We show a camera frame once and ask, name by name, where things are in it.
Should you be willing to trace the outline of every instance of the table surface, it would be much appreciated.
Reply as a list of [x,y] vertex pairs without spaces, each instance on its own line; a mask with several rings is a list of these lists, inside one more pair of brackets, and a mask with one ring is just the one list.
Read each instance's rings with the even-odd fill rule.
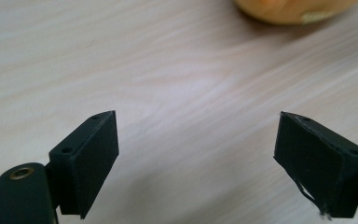
[[0,1],[0,174],[107,110],[120,155],[61,223],[330,223],[272,156],[281,111],[358,144],[358,5],[280,27],[223,0]]

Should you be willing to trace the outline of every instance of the screw hole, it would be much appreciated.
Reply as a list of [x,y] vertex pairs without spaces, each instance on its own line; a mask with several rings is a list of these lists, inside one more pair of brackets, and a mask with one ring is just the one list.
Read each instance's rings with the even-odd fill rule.
[[351,150],[350,150],[350,153],[353,154],[353,155],[358,156],[358,150],[351,149]]
[[62,149],[62,153],[69,153],[71,151],[72,151],[72,149],[70,147],[65,147]]
[[20,168],[19,170],[15,171],[13,173],[11,173],[10,174],[10,179],[14,179],[14,180],[22,179],[22,178],[30,175],[33,172],[34,172],[33,168],[23,167],[23,168]]

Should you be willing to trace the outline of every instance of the wood grain surface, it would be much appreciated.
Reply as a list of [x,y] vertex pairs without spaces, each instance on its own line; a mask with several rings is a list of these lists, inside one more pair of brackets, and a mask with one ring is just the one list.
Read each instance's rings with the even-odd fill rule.
[[358,223],[272,159],[281,111],[358,144],[358,5],[279,27],[228,0],[0,1],[0,174],[106,110],[120,156],[61,223]]

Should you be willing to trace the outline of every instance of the wooden table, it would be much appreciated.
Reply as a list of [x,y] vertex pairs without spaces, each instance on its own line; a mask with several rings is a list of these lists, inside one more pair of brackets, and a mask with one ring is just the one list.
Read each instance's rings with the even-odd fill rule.
[[120,156],[61,223],[330,223],[272,156],[281,111],[358,144],[358,5],[278,27],[230,1],[0,1],[0,174],[107,110]]

